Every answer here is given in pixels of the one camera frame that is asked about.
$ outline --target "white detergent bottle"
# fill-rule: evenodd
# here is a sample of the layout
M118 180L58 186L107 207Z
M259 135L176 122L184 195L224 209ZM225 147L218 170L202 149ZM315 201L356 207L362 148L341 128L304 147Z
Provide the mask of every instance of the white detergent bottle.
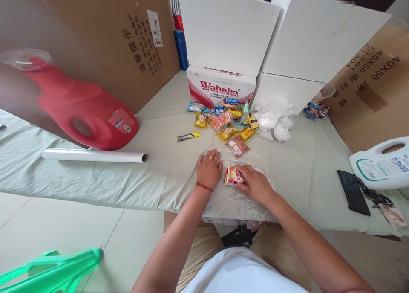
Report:
M385 149L405 146L383 154ZM369 189L381 191L409 186L409 137L390 139L375 147L357 152L349 157L355 173Z

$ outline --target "white cardboard box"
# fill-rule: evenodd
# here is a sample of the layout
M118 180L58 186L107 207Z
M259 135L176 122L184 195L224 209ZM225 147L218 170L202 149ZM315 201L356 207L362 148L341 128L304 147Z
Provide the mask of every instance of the white cardboard box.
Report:
M262 0L179 0L189 63L257 76L281 8Z
M258 101L269 103L275 99L287 99L293 105L294 114L298 115L325 85L321 82L272 75L260 70L250 109L255 110Z
M279 4L282 12L263 71L324 83L331 81L391 17L334 0L272 2Z
M190 65L186 70L192 99L214 107L223 99L249 103L256 88L256 77Z

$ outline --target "hand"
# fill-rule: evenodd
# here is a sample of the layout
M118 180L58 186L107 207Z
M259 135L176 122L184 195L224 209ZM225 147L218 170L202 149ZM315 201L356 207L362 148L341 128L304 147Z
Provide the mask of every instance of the hand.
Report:
M264 174L256 171L250 165L236 165L235 168L237 168L243 174L244 178L246 178L247 185L237 183L234 187L245 192L248 197L261 203L267 208L279 198L279 195L273 190Z
M201 154L197 160L196 182L210 189L214 189L223 171L223 160L220 160L220 152L216 152L217 149L210 150L204 157Z

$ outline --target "khaki shorts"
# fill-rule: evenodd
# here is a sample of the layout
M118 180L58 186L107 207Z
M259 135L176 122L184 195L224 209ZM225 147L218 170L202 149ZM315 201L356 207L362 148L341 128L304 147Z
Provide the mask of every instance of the khaki shorts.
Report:
M168 228L175 217L174 213L165 213L165 228ZM195 278L208 260L224 249L215 226L201 221L180 275L176 293L181 292ZM282 229L264 225L257 233L250 249L283 276L311 291L311 275Z

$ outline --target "cardboard box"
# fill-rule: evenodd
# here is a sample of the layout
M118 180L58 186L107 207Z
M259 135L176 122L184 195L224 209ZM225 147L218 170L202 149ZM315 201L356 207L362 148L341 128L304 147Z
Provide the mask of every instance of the cardboard box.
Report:
M257 76L281 8L262 0L179 0L189 63Z
M324 100L352 153L409 136L409 31L385 25L331 81Z
M283 11L265 73L328 83L391 17L334 0L273 0Z
M101 86L134 113L180 70L169 0L0 4L0 52L17 47L46 50L69 76ZM38 108L35 97L40 91L32 81L5 64L0 64L0 73L0 108L73 141Z
M298 115L324 86L325 83L272 75L260 70L250 109L255 110L258 101L269 103L275 99L287 99L293 105L294 114Z
M187 69L192 99L214 107L223 99L249 103L256 88L256 77L190 65Z

